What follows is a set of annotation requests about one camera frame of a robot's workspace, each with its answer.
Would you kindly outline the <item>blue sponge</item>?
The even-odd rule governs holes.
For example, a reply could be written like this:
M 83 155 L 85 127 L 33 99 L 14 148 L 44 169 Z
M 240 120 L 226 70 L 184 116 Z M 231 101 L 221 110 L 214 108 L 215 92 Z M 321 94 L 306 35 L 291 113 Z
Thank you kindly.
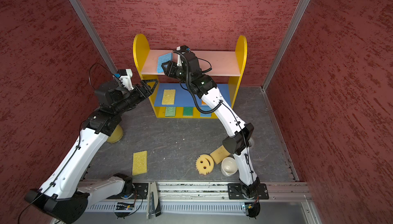
M 212 115 L 212 113 L 209 113 L 209 114 L 200 113 L 201 118 L 210 118 L 211 115 Z
M 173 60 L 173 53 L 172 52 L 166 53 L 164 55 L 160 55 L 158 57 L 158 61 L 157 61 L 157 73 L 163 73 L 164 70 L 163 70 L 162 64 L 166 63 L 168 61 L 172 61 L 172 60 Z

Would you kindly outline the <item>yellow cellulose sponge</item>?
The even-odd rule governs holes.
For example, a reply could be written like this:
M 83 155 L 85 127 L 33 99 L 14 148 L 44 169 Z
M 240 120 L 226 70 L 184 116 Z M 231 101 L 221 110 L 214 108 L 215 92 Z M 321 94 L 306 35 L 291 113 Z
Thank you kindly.
M 162 105 L 174 105 L 176 97 L 176 90 L 164 90 L 162 96 Z
M 147 173 L 147 151 L 135 152 L 133 154 L 133 176 Z

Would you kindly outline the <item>green cellulose sponge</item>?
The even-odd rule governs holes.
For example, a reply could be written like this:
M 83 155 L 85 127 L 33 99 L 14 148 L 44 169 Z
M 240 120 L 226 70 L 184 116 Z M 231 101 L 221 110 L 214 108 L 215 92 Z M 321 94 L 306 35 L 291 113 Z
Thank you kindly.
M 176 116 L 176 107 L 166 107 L 165 108 L 165 117 L 175 117 Z

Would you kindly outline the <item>tan sponge green scrub back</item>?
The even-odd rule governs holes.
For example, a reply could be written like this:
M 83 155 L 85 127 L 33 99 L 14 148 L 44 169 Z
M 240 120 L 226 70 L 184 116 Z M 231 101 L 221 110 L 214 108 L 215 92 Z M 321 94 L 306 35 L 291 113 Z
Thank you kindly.
M 193 116 L 193 107 L 184 107 L 183 117 L 192 117 L 192 116 Z

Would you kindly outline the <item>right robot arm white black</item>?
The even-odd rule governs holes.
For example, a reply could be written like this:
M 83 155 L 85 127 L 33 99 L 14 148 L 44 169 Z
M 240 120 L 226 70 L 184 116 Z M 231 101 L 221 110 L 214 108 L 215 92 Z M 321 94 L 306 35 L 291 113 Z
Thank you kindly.
M 174 50 L 173 53 L 180 57 L 181 65 L 172 60 L 162 63 L 165 75 L 186 85 L 200 113 L 214 113 L 220 120 L 228 135 L 223 146 L 236 161 L 242 194 L 248 199 L 256 197 L 260 179 L 253 169 L 249 152 L 254 126 L 233 111 L 215 81 L 200 68 L 199 59 L 193 52 Z

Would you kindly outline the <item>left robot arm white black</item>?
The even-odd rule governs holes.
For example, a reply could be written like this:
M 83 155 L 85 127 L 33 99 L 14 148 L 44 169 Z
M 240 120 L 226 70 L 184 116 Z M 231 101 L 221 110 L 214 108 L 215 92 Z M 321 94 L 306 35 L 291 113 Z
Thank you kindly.
M 40 188 L 31 189 L 25 200 L 44 214 L 72 224 L 88 207 L 108 197 L 136 197 L 132 177 L 121 173 L 85 190 L 78 184 L 98 149 L 116 130 L 121 116 L 151 96 L 157 84 L 156 79 L 142 80 L 128 89 L 111 80 L 95 90 L 100 106 L 82 123 L 78 139 L 58 168 Z

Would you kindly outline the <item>yellow shelf with coloured boards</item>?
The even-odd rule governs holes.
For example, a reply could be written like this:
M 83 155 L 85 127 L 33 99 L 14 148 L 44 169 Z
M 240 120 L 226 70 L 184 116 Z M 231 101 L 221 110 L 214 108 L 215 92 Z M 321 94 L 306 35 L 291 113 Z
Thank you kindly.
M 156 117 L 215 119 L 215 114 L 212 114 L 210 118 L 201 118 L 190 94 L 185 91 L 186 87 L 181 86 L 177 79 L 169 78 L 164 73 L 157 73 L 158 57 L 170 52 L 170 50 L 152 50 L 143 34 L 138 34 L 134 38 L 134 62 L 140 78 L 159 81 L 154 94 L 149 98 Z M 200 59 L 201 69 L 208 71 L 208 75 L 217 83 L 226 102 L 233 106 L 247 61 L 246 38 L 242 35 L 238 38 L 234 51 L 195 51 L 195 55 Z M 176 90 L 174 105 L 161 104 L 164 90 Z M 169 106 L 176 107 L 175 117 L 165 117 L 165 108 Z M 193 107 L 192 117 L 183 117 L 184 107 Z

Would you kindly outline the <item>yellow-green pen cup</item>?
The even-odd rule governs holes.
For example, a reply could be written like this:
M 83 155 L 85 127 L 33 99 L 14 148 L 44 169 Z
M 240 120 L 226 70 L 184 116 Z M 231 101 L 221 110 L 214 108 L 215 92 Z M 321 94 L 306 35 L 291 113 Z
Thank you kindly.
M 111 136 L 108 137 L 108 143 L 116 143 L 123 137 L 123 129 L 120 125 L 117 125 Z

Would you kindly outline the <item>smiley face yellow sponge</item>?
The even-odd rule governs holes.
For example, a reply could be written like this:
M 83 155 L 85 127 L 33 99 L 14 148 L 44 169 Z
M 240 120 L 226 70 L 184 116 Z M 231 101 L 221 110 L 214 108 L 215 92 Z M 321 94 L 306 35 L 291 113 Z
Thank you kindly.
M 208 154 L 202 154 L 198 157 L 195 163 L 195 167 L 199 174 L 206 176 L 211 173 L 214 169 L 214 160 Z

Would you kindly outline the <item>white mug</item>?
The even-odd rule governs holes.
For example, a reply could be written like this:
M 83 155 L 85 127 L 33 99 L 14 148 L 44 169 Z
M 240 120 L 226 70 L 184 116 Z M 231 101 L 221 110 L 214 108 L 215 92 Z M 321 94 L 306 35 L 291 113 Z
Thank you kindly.
M 221 172 L 224 176 L 229 177 L 238 171 L 236 161 L 232 157 L 226 157 L 221 162 Z

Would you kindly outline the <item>clear tape roll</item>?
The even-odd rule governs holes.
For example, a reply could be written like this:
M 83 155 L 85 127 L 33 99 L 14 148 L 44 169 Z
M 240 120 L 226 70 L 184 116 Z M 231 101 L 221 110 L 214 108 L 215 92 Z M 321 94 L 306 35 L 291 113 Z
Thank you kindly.
M 253 137 L 250 137 L 250 139 L 248 140 L 249 143 L 249 147 L 252 147 L 255 144 L 255 140 Z

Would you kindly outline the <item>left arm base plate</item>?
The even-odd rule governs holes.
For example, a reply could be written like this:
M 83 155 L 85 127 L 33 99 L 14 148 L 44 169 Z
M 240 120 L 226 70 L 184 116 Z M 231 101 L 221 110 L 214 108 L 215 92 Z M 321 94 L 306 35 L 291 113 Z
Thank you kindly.
M 126 184 L 123 190 L 124 193 L 120 195 L 122 199 L 147 199 L 148 183 L 133 182 Z

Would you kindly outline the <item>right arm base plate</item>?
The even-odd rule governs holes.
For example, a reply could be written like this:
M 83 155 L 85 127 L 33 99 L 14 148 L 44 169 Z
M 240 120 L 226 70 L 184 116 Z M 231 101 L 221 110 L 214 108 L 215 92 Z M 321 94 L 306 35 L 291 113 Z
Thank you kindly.
M 229 183 L 227 187 L 229 199 L 269 199 L 269 193 L 266 184 L 260 183 L 258 187 L 246 187 L 240 183 Z

